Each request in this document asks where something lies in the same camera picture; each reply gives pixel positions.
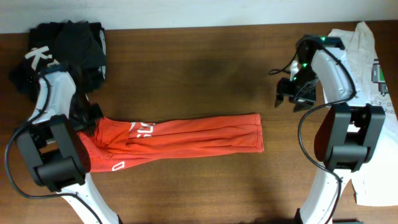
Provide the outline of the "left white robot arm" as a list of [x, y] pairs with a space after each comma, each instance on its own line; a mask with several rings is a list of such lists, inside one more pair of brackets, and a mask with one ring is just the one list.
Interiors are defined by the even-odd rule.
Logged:
[[37, 74], [39, 94], [31, 117], [12, 136], [45, 198], [66, 200], [83, 223], [120, 223], [91, 177], [88, 150], [78, 133], [93, 134], [103, 117], [83, 92], [79, 70], [64, 65]]

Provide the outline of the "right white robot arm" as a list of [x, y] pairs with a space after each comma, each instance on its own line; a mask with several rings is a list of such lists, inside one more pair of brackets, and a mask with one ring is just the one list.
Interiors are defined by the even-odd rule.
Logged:
[[[367, 100], [347, 62], [339, 37], [304, 35], [284, 67], [269, 74], [288, 73], [277, 83], [275, 106], [284, 98], [304, 111], [297, 137], [304, 156], [317, 167], [310, 193], [296, 210], [295, 223], [332, 223], [341, 194], [354, 173], [370, 162], [382, 132], [386, 114]], [[328, 112], [314, 139], [312, 158], [305, 149], [302, 126], [312, 113]]]

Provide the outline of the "orange t-shirt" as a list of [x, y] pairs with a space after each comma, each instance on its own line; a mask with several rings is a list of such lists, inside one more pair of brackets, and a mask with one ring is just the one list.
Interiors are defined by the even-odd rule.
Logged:
[[115, 172], [161, 159], [190, 159], [264, 151], [261, 116], [244, 114], [163, 123], [101, 118], [78, 132], [92, 172]]

